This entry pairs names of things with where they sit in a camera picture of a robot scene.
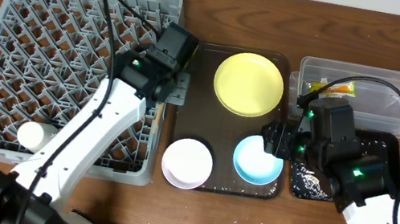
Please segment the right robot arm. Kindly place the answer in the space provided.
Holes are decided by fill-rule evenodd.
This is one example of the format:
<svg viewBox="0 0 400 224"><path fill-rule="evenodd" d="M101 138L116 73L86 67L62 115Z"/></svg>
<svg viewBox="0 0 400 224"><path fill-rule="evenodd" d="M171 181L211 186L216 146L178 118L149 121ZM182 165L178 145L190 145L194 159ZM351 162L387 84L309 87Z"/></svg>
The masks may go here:
<svg viewBox="0 0 400 224"><path fill-rule="evenodd" d="M262 127L265 152L312 170L347 224L400 224L400 187L385 160L362 152L348 101L320 98L304 112L308 131L277 121Z"/></svg>

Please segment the green orange snack wrapper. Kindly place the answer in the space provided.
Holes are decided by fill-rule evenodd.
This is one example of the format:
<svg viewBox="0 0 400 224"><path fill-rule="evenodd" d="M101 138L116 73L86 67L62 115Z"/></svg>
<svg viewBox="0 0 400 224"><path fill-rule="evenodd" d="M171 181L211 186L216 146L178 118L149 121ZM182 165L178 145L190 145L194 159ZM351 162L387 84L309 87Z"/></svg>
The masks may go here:
<svg viewBox="0 0 400 224"><path fill-rule="evenodd" d="M318 89L321 89L324 86L326 86L328 83L329 83L328 80L325 78L322 78L320 82L313 82L308 90L308 93L315 92ZM324 97L343 98L346 96L357 97L357 90L355 87L355 83L353 81L350 82L348 81L343 83L337 83L332 87L327 88L319 96L323 98Z"/></svg>

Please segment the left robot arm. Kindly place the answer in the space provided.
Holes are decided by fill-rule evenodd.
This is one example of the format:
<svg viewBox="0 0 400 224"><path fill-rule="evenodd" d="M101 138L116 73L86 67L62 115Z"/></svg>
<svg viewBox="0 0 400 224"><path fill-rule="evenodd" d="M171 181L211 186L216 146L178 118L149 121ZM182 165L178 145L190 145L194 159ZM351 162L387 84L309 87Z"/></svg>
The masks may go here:
<svg viewBox="0 0 400 224"><path fill-rule="evenodd" d="M9 173L0 170L0 224L93 224L65 213L69 197L112 141L166 102L197 48L197 37L171 23L144 54L115 54L108 77L58 134Z"/></svg>

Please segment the light blue bowl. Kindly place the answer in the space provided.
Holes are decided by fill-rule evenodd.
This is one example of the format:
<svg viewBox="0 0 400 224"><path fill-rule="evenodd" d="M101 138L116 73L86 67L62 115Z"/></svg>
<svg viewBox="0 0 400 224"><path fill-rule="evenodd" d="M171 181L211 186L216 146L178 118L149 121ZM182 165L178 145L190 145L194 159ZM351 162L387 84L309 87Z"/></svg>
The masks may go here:
<svg viewBox="0 0 400 224"><path fill-rule="evenodd" d="M284 160L265 153L263 138L249 136L238 143L233 152L235 172L247 183L267 185L284 169Z"/></svg>

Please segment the white cup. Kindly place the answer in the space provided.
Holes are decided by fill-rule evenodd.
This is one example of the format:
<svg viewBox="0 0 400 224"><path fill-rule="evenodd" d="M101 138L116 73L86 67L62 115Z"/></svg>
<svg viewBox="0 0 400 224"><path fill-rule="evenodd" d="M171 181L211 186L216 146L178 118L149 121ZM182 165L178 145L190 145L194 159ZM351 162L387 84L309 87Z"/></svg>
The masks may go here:
<svg viewBox="0 0 400 224"><path fill-rule="evenodd" d="M19 127L17 140L27 150L35 153L48 144L58 131L52 124L27 121Z"/></svg>

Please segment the wooden chopstick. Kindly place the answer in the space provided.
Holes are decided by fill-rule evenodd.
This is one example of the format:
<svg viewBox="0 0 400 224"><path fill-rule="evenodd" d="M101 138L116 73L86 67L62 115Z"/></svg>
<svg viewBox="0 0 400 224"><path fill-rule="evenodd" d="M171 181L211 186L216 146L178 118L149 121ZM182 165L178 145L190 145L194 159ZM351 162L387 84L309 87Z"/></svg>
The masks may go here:
<svg viewBox="0 0 400 224"><path fill-rule="evenodd" d="M151 130L151 132L154 134L157 133L164 107L165 107L165 105L163 103L160 103L159 105L156 106L155 116L154 116L152 130Z"/></svg>

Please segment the pink white bowl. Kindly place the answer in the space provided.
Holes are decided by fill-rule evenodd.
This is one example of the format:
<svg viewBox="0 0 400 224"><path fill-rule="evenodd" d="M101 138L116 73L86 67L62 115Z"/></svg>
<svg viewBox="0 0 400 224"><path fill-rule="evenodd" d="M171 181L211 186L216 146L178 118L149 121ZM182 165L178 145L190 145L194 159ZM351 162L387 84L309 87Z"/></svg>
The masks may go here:
<svg viewBox="0 0 400 224"><path fill-rule="evenodd" d="M166 148L161 160L165 179L179 189L195 189L209 178L213 169L210 150L193 138L177 140Z"/></svg>

